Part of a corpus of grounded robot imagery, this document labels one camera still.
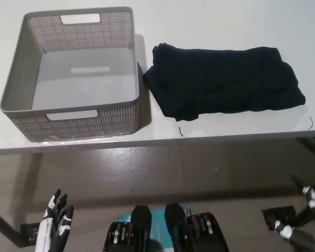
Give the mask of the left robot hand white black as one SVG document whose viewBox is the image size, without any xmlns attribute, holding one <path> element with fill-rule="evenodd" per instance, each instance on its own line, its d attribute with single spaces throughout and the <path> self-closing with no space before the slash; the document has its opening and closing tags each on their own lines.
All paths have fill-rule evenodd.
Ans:
<svg viewBox="0 0 315 252">
<path fill-rule="evenodd" d="M 63 252 L 72 224 L 74 207 L 67 205 L 67 194 L 61 189 L 52 195 L 39 224 L 35 252 Z"/>
</svg>

